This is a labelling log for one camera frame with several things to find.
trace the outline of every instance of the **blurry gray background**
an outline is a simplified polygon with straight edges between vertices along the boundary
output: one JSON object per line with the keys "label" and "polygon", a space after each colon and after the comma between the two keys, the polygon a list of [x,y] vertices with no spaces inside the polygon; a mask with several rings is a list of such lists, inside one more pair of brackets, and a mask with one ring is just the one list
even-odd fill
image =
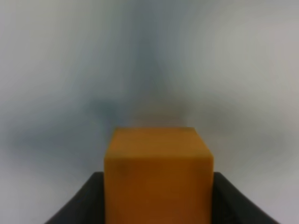
{"label": "blurry gray background", "polygon": [[197,128],[221,171],[299,223],[299,4],[1,0],[0,223],[41,224],[116,125]]}

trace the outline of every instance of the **orange block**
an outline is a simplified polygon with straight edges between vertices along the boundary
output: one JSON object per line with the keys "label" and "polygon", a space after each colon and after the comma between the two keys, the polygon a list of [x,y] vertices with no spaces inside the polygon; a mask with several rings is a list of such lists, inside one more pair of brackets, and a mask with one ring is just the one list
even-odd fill
{"label": "orange block", "polygon": [[104,163],[106,224],[211,223],[213,156],[194,128],[118,128]]}

